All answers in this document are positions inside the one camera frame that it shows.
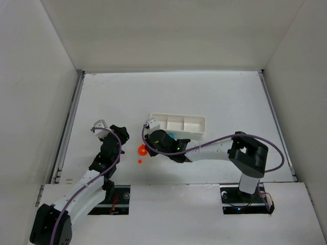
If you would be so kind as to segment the orange round lego piece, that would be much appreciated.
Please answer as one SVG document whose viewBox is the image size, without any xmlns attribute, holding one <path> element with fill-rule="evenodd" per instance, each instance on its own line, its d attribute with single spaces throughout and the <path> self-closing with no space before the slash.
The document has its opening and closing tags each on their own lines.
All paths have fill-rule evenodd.
<svg viewBox="0 0 327 245">
<path fill-rule="evenodd" d="M 138 148 L 138 154 L 140 156 L 145 156 L 148 154 L 148 150 L 146 149 L 146 146 L 144 144 L 142 144 L 139 148 Z"/>
</svg>

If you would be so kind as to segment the white three-compartment tray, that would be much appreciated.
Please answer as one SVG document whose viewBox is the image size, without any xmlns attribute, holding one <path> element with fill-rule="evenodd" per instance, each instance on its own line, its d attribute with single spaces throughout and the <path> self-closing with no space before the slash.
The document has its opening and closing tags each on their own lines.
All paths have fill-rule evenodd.
<svg viewBox="0 0 327 245">
<path fill-rule="evenodd" d="M 151 113 L 160 123 L 160 129 L 168 134 L 173 133 L 175 139 L 199 140 L 206 132 L 206 118 L 203 116 Z"/>
</svg>

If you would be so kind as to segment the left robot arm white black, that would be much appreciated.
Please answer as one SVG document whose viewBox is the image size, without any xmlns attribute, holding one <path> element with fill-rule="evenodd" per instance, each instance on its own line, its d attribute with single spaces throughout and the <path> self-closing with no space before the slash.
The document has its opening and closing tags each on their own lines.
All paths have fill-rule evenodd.
<svg viewBox="0 0 327 245">
<path fill-rule="evenodd" d="M 102 143 L 99 153 L 68 193 L 38 208 L 29 238 L 31 244 L 70 244 L 73 227 L 97 204 L 111 199 L 111 177 L 124 153 L 122 146 L 130 136 L 126 127 L 108 127 L 103 120 L 97 121 L 91 131 Z"/>
</svg>

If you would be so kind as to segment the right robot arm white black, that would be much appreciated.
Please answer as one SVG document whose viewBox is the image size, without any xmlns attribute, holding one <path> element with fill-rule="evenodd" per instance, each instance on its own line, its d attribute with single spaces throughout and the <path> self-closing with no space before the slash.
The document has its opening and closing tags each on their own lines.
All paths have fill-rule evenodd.
<svg viewBox="0 0 327 245">
<path fill-rule="evenodd" d="M 202 160 L 229 161 L 241 171 L 239 191 L 254 194 L 259 180 L 265 174 L 268 147 L 254 138 L 233 136 L 214 143 L 191 139 L 174 139 L 164 130 L 155 130 L 143 136 L 145 147 L 151 157 L 167 156 L 177 163 Z"/>
</svg>

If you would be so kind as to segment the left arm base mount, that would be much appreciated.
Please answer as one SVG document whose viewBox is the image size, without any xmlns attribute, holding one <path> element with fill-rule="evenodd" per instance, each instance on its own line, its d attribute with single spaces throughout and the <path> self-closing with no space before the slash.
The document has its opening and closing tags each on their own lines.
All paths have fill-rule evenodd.
<svg viewBox="0 0 327 245">
<path fill-rule="evenodd" d="M 97 204 L 88 215 L 128 215 L 130 185 L 117 185 L 113 194 Z"/>
</svg>

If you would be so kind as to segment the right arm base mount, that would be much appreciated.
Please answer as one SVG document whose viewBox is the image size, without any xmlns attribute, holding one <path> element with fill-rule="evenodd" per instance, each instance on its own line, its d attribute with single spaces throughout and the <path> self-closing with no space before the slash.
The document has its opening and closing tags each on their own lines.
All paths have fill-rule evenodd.
<svg viewBox="0 0 327 245">
<path fill-rule="evenodd" d="M 239 190 L 238 185 L 221 185 L 222 210 L 225 215 L 234 214 L 269 214 L 275 211 L 275 204 L 263 184 L 259 184 L 254 194 Z"/>
</svg>

